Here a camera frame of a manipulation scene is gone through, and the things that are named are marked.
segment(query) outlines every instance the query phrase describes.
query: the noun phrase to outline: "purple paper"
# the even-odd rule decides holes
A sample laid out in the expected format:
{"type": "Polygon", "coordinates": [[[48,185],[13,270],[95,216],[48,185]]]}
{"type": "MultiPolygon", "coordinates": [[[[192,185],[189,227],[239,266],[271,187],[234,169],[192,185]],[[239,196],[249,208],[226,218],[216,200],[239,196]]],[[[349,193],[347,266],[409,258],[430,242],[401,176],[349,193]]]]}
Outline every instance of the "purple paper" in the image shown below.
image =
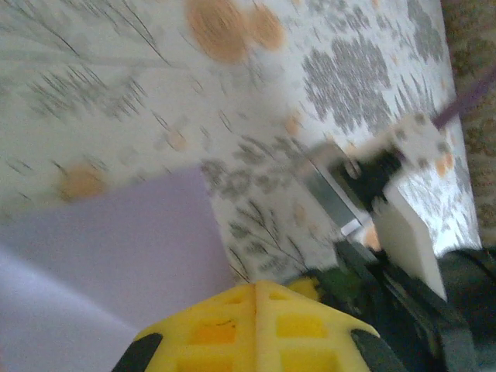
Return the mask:
{"type": "MultiPolygon", "coordinates": [[[[8,311],[0,308],[0,347],[11,365],[15,361],[9,357],[9,351],[13,352],[14,341],[26,348],[20,350],[19,355],[38,361],[56,360],[60,357],[57,343],[65,343],[64,338],[70,338],[71,334],[75,338],[81,336],[79,333],[83,330],[74,326],[66,328],[63,335],[60,330],[56,331],[67,321],[60,318],[57,324],[57,316],[52,316],[63,313],[60,303],[68,303],[64,296],[76,298],[74,301],[80,303],[78,307],[86,304],[112,319],[114,323],[103,323],[115,328],[115,337],[111,337],[115,342],[112,344],[106,339],[99,345],[95,339],[95,345],[103,347],[101,355],[88,355],[91,350],[84,352],[90,359],[111,359],[108,363],[112,365],[120,357],[114,355],[115,351],[122,352],[131,341],[122,339],[122,334],[133,333],[130,336],[133,337],[135,331],[233,286],[198,168],[180,170],[66,208],[27,216],[13,226],[0,228],[0,241],[5,244],[0,247],[0,271],[10,270],[9,277],[0,282],[2,307],[5,296],[17,301],[18,306],[36,308],[40,306],[37,301],[41,301],[43,316],[48,317],[51,324],[42,316],[39,324],[47,332],[46,337],[52,337],[54,348],[50,351],[44,346],[40,351],[43,355],[36,355],[38,349],[28,339],[22,339],[21,332],[13,331],[16,326],[20,329],[24,326],[22,323],[12,326],[13,319],[22,321],[15,309],[12,306],[7,306],[8,311]],[[14,274],[19,278],[6,285],[14,274]],[[33,293],[37,296],[31,302],[33,293]],[[50,306],[46,304],[50,302],[53,302],[53,314],[47,313],[50,306]],[[20,339],[5,337],[6,333],[15,333],[20,339]],[[113,350],[111,355],[106,355],[105,344],[107,350],[113,350]]],[[[67,306],[72,309],[69,313],[75,311],[76,305],[67,306]]],[[[27,309],[19,308],[19,311],[36,323],[36,314],[30,314],[27,309]]],[[[89,312],[81,313],[81,318],[73,323],[80,322],[82,326],[81,319],[90,323],[94,319],[96,330],[102,329],[98,324],[103,318],[97,321],[92,316],[89,312]]],[[[25,330],[26,336],[33,332],[25,330]]],[[[49,362],[50,372],[58,370],[49,362]]],[[[78,363],[77,369],[69,370],[96,370],[97,366],[88,364],[90,367],[78,363]]],[[[60,370],[67,371],[67,365],[60,370]]]]}

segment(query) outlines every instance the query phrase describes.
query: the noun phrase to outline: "black component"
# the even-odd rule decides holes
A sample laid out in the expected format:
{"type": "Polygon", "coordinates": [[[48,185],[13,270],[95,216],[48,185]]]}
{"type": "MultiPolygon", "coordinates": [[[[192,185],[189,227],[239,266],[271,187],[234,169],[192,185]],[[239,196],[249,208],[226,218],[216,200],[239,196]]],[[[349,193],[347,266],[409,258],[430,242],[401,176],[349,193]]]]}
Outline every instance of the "black component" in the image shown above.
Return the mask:
{"type": "Polygon", "coordinates": [[[161,334],[152,333],[133,342],[124,352],[112,372],[145,372],[162,338],[161,334]]]}
{"type": "Polygon", "coordinates": [[[345,277],[360,279],[344,298],[319,279],[323,303],[371,324],[409,372],[496,367],[496,249],[457,250],[439,259],[448,302],[360,244],[336,244],[345,277]]]}
{"type": "Polygon", "coordinates": [[[353,177],[346,169],[346,163],[328,171],[356,206],[372,212],[374,199],[386,201],[384,190],[401,169],[400,158],[396,153],[381,151],[366,163],[357,161],[354,168],[353,177]]]}
{"type": "Polygon", "coordinates": [[[381,338],[362,329],[351,331],[351,338],[370,372],[408,372],[381,338]]]}

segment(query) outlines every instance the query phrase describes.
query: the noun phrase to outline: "patterned fabric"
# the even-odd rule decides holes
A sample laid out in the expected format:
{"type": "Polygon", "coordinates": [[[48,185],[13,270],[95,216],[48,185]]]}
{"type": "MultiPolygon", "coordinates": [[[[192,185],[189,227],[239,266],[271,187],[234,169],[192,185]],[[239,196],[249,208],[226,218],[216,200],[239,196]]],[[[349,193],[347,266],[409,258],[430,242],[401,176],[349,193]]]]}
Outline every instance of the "patterned fabric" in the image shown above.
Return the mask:
{"type": "MultiPolygon", "coordinates": [[[[59,173],[82,160],[113,187],[202,162],[240,278],[283,281],[334,264],[335,226],[281,165],[320,141],[347,150],[405,113],[446,104],[441,7],[263,3],[287,44],[254,47],[233,66],[201,52],[180,0],[0,0],[4,215],[56,201],[59,173]]],[[[401,186],[437,253],[478,244],[458,121],[446,138],[452,153],[401,186]]]]}
{"type": "MultiPolygon", "coordinates": [[[[496,61],[496,3],[444,0],[446,31],[456,88],[463,90],[496,61]]],[[[480,100],[463,118],[480,236],[496,244],[496,92],[480,100]]]]}

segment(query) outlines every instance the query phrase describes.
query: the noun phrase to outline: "lavender paper sheet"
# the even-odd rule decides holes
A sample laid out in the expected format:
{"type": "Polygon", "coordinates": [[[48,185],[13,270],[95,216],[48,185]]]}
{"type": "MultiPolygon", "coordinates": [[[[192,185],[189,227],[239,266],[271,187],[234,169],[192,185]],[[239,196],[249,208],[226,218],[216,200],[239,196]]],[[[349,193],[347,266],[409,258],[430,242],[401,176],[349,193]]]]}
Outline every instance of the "lavender paper sheet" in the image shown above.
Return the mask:
{"type": "Polygon", "coordinates": [[[9,372],[111,370],[142,328],[233,285],[198,168],[0,228],[9,372]]]}

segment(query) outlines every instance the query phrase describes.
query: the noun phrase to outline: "gray floral pattern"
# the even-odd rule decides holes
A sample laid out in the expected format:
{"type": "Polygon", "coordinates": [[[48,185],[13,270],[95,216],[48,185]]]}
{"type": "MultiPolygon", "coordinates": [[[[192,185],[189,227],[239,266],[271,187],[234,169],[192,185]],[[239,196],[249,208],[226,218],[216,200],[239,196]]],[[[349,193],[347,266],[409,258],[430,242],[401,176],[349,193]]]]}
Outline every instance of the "gray floral pattern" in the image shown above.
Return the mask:
{"type": "Polygon", "coordinates": [[[391,83],[381,49],[359,36],[352,42],[337,39],[333,57],[314,49],[305,58],[305,89],[319,119],[332,111],[345,133],[367,126],[372,132],[387,127],[391,111],[381,93],[391,83]]]}
{"type": "MultiPolygon", "coordinates": [[[[432,76],[449,84],[450,67],[430,16],[437,4],[263,3],[286,44],[231,66],[201,52],[181,2],[0,0],[1,215],[60,204],[61,170],[82,161],[105,168],[111,188],[200,163],[240,281],[335,264],[342,237],[294,161],[323,140],[345,150],[402,115],[439,109],[448,93],[432,76]]],[[[431,169],[403,189],[437,253],[477,242],[454,146],[444,178],[431,169]]]]}

